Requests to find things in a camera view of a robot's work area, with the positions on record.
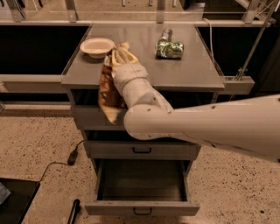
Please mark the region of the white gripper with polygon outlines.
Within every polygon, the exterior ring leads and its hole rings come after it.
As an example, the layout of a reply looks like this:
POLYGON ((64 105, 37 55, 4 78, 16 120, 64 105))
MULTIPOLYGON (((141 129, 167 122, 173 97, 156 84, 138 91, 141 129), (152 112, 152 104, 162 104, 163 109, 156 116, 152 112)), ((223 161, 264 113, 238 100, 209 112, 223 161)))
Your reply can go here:
POLYGON ((112 51, 111 59, 112 77, 118 90, 122 90, 126 84, 135 79, 149 79, 145 67, 138 64, 138 58, 125 45, 117 45, 112 51))

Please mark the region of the black robot base panel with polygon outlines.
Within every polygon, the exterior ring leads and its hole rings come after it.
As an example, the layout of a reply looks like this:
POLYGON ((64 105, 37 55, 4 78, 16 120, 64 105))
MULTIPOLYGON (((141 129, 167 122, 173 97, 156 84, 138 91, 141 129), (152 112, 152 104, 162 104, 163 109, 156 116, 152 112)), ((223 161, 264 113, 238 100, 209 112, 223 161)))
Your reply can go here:
POLYGON ((38 181, 0 178, 10 195, 0 205, 0 224, 21 224, 39 187, 38 181))

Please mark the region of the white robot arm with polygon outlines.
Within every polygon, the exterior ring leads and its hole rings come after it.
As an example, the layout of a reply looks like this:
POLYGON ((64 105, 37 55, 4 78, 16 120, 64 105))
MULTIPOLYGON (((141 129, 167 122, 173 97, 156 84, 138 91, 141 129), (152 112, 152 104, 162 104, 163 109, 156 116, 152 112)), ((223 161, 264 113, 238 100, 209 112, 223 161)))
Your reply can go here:
POLYGON ((128 106, 123 125, 132 137, 171 137, 280 160, 279 94, 174 109, 151 85, 136 56, 120 45, 112 52, 112 76, 128 106))

